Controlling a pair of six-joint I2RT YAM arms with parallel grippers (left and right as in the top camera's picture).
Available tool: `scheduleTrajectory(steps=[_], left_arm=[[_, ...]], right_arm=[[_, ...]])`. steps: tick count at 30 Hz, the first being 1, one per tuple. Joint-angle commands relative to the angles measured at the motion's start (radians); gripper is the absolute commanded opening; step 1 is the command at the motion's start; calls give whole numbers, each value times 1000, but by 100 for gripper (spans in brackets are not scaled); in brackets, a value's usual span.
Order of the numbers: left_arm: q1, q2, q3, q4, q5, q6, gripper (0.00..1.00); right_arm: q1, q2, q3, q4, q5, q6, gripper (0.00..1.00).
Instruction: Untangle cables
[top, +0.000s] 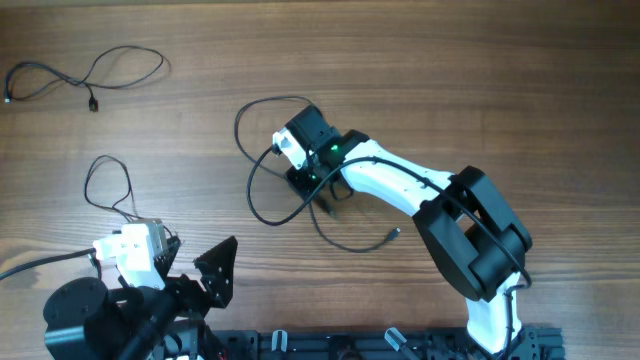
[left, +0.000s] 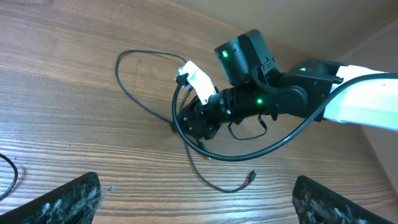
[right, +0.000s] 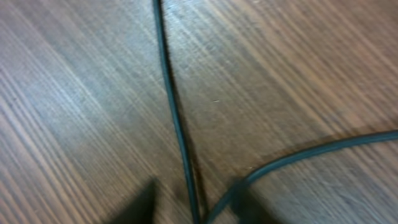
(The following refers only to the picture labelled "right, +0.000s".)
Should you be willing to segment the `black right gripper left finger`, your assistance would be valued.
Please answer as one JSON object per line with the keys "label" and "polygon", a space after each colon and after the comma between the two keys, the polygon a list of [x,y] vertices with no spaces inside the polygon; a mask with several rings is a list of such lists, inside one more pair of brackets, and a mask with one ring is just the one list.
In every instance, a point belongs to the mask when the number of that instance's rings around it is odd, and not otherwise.
{"label": "black right gripper left finger", "polygon": [[157,197],[157,179],[146,183],[138,195],[108,224],[153,224]]}

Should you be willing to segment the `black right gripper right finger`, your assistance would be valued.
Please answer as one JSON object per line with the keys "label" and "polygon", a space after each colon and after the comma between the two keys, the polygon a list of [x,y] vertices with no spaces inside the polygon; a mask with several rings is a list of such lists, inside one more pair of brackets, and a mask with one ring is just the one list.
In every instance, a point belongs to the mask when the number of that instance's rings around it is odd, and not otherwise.
{"label": "black right gripper right finger", "polygon": [[241,187],[239,180],[232,184],[235,189],[231,197],[230,208],[238,218],[238,224],[279,224],[266,207],[259,201],[255,192],[246,187]]}

